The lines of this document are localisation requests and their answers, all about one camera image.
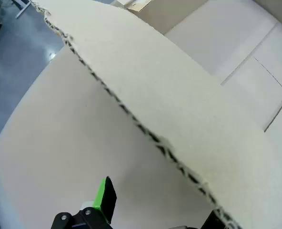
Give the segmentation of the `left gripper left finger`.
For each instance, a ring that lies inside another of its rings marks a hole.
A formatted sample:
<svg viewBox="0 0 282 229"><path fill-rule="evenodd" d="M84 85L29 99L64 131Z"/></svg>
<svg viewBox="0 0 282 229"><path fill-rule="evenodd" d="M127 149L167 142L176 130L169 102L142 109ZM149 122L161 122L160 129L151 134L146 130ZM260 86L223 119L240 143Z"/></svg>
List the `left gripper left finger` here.
<svg viewBox="0 0 282 229"><path fill-rule="evenodd" d="M101 181L97 196L90 206L74 216L61 212L54 218L52 229L110 229L117 195L110 177Z"/></svg>

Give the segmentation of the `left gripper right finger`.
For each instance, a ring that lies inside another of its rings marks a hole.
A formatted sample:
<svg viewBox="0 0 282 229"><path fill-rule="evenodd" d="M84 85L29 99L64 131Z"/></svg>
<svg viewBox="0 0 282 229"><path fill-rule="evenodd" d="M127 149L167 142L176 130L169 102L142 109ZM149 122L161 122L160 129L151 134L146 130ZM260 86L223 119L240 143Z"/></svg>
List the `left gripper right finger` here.
<svg viewBox="0 0 282 229"><path fill-rule="evenodd" d="M221 213L218 210L213 210L204 224L202 225L201 229L234 229L232 223L225 224L220 219Z"/></svg>

